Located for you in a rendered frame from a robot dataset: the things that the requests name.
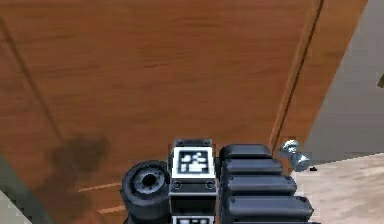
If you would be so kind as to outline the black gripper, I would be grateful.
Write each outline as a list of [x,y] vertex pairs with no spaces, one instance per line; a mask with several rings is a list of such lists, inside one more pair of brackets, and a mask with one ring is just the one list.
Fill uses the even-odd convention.
[[169,184],[165,161],[148,160],[131,167],[120,190],[128,213],[123,224],[169,224]]

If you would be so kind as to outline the brown wooden room door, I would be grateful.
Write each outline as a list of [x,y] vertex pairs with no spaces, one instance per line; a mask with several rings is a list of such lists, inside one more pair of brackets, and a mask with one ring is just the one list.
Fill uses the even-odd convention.
[[177,138],[305,140],[368,0],[0,0],[0,158],[51,224],[121,224]]

